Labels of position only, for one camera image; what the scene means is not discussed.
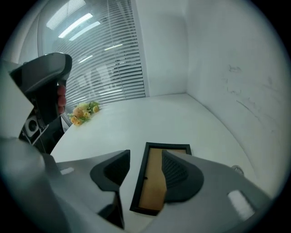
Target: ceiling light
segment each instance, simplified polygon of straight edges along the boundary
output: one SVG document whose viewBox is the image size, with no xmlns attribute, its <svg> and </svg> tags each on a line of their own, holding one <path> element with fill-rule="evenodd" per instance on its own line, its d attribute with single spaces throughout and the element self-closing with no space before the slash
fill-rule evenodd
<svg viewBox="0 0 291 233">
<path fill-rule="evenodd" d="M 86 57 L 85 59 L 83 59 L 82 61 L 80 61 L 79 63 L 82 63 L 84 61 L 86 61 L 87 59 L 89 59 L 90 57 L 92 57 L 93 55 L 89 56 L 89 57 Z"/>
<path fill-rule="evenodd" d="M 46 26 L 54 30 L 66 17 L 85 5 L 84 0 L 70 0 L 64 4 L 47 22 Z"/>
<path fill-rule="evenodd" d="M 92 18 L 93 15 L 91 15 L 90 13 L 84 15 L 82 18 L 78 19 L 77 21 L 75 21 L 73 24 L 71 24 L 66 30 L 64 30 L 60 35 L 59 38 L 64 38 L 70 31 L 72 31 L 73 29 L 75 29 L 77 26 L 79 26 L 80 24 L 84 23 L 86 20 Z"/>
<path fill-rule="evenodd" d="M 104 51 L 109 50 L 109 49 L 113 49 L 113 48 L 116 48 L 116 47 L 119 47 L 119 46 L 122 46 L 122 44 L 120 44 L 120 45 L 116 45 L 116 46 L 112 46 L 112 47 L 107 48 L 107 49 L 104 49 Z"/>
<path fill-rule="evenodd" d="M 76 35 L 74 35 L 73 37 L 71 37 L 69 40 L 73 41 L 74 39 L 78 38 L 80 35 L 84 34 L 85 32 L 87 32 L 88 30 L 92 29 L 93 27 L 96 27 L 100 24 L 100 22 L 95 22 L 89 26 L 87 26 L 86 28 L 84 28 L 83 30 L 79 31 Z"/>
</svg>

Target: robotic arm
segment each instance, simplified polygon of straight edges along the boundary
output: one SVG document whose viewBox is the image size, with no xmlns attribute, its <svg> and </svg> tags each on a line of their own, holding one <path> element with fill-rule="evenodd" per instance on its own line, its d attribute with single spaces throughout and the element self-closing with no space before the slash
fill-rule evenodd
<svg viewBox="0 0 291 233">
<path fill-rule="evenodd" d="M 11 73 L 33 103 L 40 127 L 59 116 L 57 83 L 71 70 L 69 55 L 53 53 Z M 119 187 L 130 169 L 130 151 L 56 163 L 18 139 L 0 140 L 0 174 L 27 217 L 45 232 L 124 232 Z M 144 230 L 223 233 L 246 231 L 270 199 L 241 174 L 222 164 L 163 151 L 167 193 L 162 211 Z"/>
</svg>

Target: black gripper pad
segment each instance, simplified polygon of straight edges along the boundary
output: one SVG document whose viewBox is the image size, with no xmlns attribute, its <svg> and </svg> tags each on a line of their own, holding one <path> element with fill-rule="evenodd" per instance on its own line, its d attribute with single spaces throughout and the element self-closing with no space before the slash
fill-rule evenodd
<svg viewBox="0 0 291 233">
<path fill-rule="evenodd" d="M 130 168 L 130 150 L 97 164 L 90 171 L 91 179 L 103 191 L 118 192 Z"/>
<path fill-rule="evenodd" d="M 166 150 L 162 151 L 162 171 L 167 186 L 165 203 L 187 201 L 202 188 L 202 171 Z"/>
<path fill-rule="evenodd" d="M 41 117 L 44 125 L 59 117 L 56 79 L 38 88 L 34 92 L 34 98 L 39 111 L 36 115 Z"/>
<path fill-rule="evenodd" d="M 104 207 L 98 215 L 108 222 L 124 229 L 122 206 L 119 195 L 116 195 L 113 203 Z"/>
</svg>

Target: finger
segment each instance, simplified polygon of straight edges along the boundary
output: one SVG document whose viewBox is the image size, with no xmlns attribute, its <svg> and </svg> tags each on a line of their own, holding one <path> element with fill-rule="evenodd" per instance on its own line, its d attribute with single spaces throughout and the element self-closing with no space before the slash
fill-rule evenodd
<svg viewBox="0 0 291 233">
<path fill-rule="evenodd" d="M 59 107 L 59 114 L 63 114 L 65 111 L 65 108 L 64 107 Z"/>
<path fill-rule="evenodd" d="M 58 98 L 58 106 L 63 107 L 67 103 L 67 100 L 65 99 L 64 96 L 59 96 Z"/>
<path fill-rule="evenodd" d="M 64 96 L 65 95 L 65 86 L 64 85 L 58 86 L 58 95 L 59 96 Z"/>
</svg>

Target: picture frame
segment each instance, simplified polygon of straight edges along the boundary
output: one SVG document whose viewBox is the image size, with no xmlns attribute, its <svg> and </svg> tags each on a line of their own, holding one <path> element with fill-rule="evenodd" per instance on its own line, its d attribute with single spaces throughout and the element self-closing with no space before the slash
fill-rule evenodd
<svg viewBox="0 0 291 233">
<path fill-rule="evenodd" d="M 142 194 L 142 190 L 144 186 L 144 181 L 147 179 L 146 169 L 148 166 L 149 153 L 152 148 L 165 149 L 165 150 L 184 150 L 185 153 L 188 155 L 192 155 L 192 153 L 191 153 L 191 148 L 189 144 L 164 144 L 164 143 L 153 143 L 153 142 L 147 142 L 145 144 L 145 151 L 142 158 L 140 172 L 137 178 L 137 183 L 136 183 L 135 192 L 132 198 L 130 210 L 137 213 L 156 216 L 160 212 L 160 210 L 143 208 L 140 206 L 140 198 L 141 198 L 141 194 Z"/>
</svg>

